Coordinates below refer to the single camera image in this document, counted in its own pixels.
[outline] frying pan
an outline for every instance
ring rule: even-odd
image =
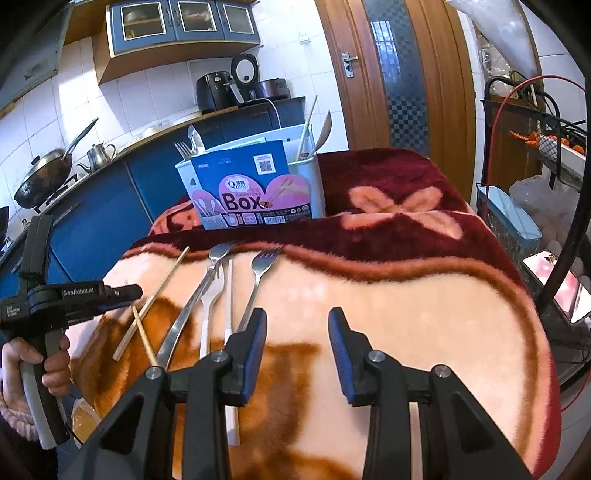
[[[42,205],[64,184],[72,170],[72,150],[90,132],[97,120],[98,118],[95,118],[90,122],[67,150],[56,148],[41,158],[36,157],[31,162],[32,169],[14,194],[14,200],[21,207],[28,209]]]

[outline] red blanket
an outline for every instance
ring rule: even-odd
[[[519,274],[490,230],[441,172],[412,151],[326,154],[320,169],[327,218],[204,231],[190,203],[181,201],[105,279],[140,284],[141,306],[190,247],[144,320],[157,350],[199,283],[209,248],[238,244],[236,326],[252,288],[252,257],[284,247],[256,298],[267,311],[269,331],[255,395],[240,412],[242,444],[230,449],[234,478],[361,476],[369,416],[367,409],[348,407],[340,393],[326,330],[332,306],[343,307],[353,329],[403,365],[450,365],[530,471],[542,475],[560,441],[554,362]],[[222,344],[222,305],[223,297],[211,322],[212,349]],[[199,306],[172,369],[197,360],[202,317]],[[137,335],[119,362],[111,358],[131,322],[126,310],[71,334],[74,381],[100,416],[148,366]],[[183,414],[181,409],[177,478]],[[413,419],[416,441],[415,410]],[[420,455],[414,462],[413,477],[419,478]]]

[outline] smartphone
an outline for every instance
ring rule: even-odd
[[[548,281],[556,262],[557,258],[548,250],[523,259],[525,267],[542,285]],[[554,303],[571,325],[580,322],[591,313],[591,293],[581,285],[571,271],[566,274],[566,278],[556,292]]]

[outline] glass cabinet door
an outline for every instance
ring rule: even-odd
[[[120,53],[174,41],[172,13],[167,0],[122,2],[111,6],[113,50]]]
[[[250,6],[237,2],[218,2],[217,9],[222,19],[227,40],[246,40],[260,43]]]
[[[222,39],[223,28],[213,1],[170,0],[179,40]]]

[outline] metal screw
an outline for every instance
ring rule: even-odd
[[[440,378],[447,378],[452,374],[452,369],[447,365],[437,365],[435,367],[435,374]]]
[[[381,350],[371,350],[370,353],[368,353],[368,357],[372,362],[375,363],[380,363],[383,362],[386,358],[386,354],[384,352],[382,352]]]
[[[228,356],[229,355],[224,350],[217,350],[212,353],[212,360],[218,364],[225,362],[228,359]]]
[[[162,375],[162,369],[160,367],[150,367],[146,370],[146,377],[149,380],[156,380]]]

